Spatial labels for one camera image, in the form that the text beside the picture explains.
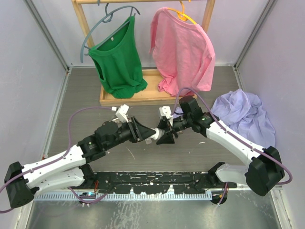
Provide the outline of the white capped pill bottle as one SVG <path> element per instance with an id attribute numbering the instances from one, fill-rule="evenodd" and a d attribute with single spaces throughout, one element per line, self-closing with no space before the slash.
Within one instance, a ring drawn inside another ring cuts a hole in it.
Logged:
<path id="1" fill-rule="evenodd" d="M 159 129 L 159 128 L 154 128 L 155 134 L 151 136 L 153 140 L 159 140 L 164 134 L 165 130 Z"/>

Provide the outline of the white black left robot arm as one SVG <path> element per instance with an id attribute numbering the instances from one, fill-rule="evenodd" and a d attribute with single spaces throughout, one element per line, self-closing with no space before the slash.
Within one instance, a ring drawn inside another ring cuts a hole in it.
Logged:
<path id="1" fill-rule="evenodd" d="M 19 208 L 28 204 L 44 188 L 53 185 L 81 185 L 90 189 L 95 185 L 95 176 L 83 173 L 81 166 L 105 156 L 109 149 L 126 141 L 157 140 L 163 134 L 161 129 L 143 126 L 135 117 L 121 125 L 107 121 L 69 151 L 27 165 L 14 162 L 9 165 L 4 178 L 10 207 Z"/>

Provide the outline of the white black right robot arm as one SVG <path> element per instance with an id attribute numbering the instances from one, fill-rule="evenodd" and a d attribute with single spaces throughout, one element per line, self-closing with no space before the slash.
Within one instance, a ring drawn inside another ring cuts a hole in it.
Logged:
<path id="1" fill-rule="evenodd" d="M 265 196 L 285 176 L 279 152 L 274 147 L 264 148 L 234 132 L 218 117 L 203 112 L 192 96 L 179 101 L 182 115 L 175 118 L 168 106 L 159 108 L 160 122 L 153 139 L 157 144 L 173 144 L 178 132 L 194 132 L 217 142 L 239 158 L 243 165 L 217 163 L 209 171 L 209 182 L 215 188 L 224 183 L 247 185 L 254 193 Z"/>

